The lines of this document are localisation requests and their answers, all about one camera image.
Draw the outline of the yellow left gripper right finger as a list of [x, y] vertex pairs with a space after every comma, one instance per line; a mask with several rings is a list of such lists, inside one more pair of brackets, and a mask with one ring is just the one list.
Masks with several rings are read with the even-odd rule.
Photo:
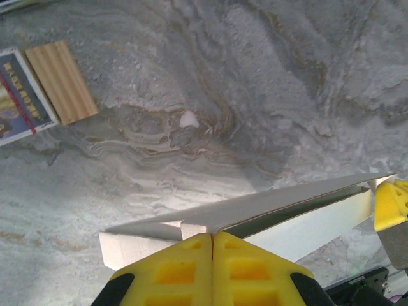
[[333, 306], [308, 269], [229, 233], [214, 236], [213, 306]]

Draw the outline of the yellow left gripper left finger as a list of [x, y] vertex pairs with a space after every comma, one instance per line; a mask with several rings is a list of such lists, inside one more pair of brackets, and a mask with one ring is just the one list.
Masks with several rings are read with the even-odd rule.
[[92, 306], [212, 306], [212, 246], [199, 234], [125, 266]]

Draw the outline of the white paper box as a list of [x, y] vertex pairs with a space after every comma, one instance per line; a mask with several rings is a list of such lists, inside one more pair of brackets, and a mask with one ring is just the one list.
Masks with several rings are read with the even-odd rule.
[[209, 203], [100, 232], [105, 266], [119, 270], [201, 233], [221, 231], [298, 261], [369, 219], [392, 173], [360, 173]]

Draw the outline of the small white paper scrap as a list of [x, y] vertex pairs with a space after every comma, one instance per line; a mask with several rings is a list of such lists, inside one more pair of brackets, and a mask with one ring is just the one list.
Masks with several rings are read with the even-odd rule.
[[179, 126], [181, 128], [186, 128], [188, 126], [192, 126], [195, 128], [199, 128], [200, 123], [198, 122], [198, 119], [196, 118], [194, 112], [190, 110], [186, 110], [182, 116], [180, 117], [180, 123]]

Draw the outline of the ridged wooden block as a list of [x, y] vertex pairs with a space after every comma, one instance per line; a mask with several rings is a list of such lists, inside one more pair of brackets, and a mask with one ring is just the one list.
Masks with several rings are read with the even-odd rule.
[[72, 124], [98, 113], [66, 41], [27, 49], [25, 56], [62, 124]]

